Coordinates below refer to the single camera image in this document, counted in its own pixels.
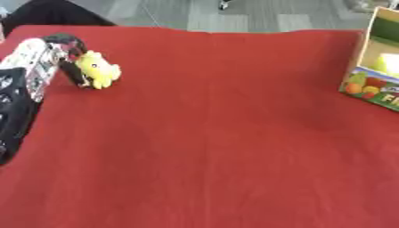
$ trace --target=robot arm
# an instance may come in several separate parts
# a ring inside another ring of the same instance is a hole
[[[96,88],[95,77],[79,67],[86,55],[85,44],[72,35],[55,34],[30,38],[0,63],[0,165],[8,162],[20,148],[43,102],[45,90],[58,68],[79,87]]]

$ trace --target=red tablecloth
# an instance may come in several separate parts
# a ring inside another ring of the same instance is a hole
[[[397,228],[399,115],[340,94],[359,34],[70,32],[123,70],[60,74],[0,171],[4,228]]]

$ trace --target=white robot part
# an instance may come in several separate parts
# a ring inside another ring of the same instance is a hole
[[[60,58],[68,58],[61,45],[47,44],[40,38],[30,38],[18,45],[14,52],[3,59],[0,69],[24,68],[26,83],[30,97],[35,102],[41,102],[45,88],[49,86],[58,69]],[[0,78],[0,88],[7,85]]]

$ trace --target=fruit box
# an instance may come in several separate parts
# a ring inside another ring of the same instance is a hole
[[[378,7],[339,91],[399,111],[399,12]]]

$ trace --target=stuffed animal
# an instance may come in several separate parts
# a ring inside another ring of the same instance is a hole
[[[81,55],[75,64],[82,72],[93,80],[93,87],[102,89],[109,87],[112,81],[117,80],[121,75],[120,67],[116,64],[110,65],[102,58],[100,53],[88,51]]]

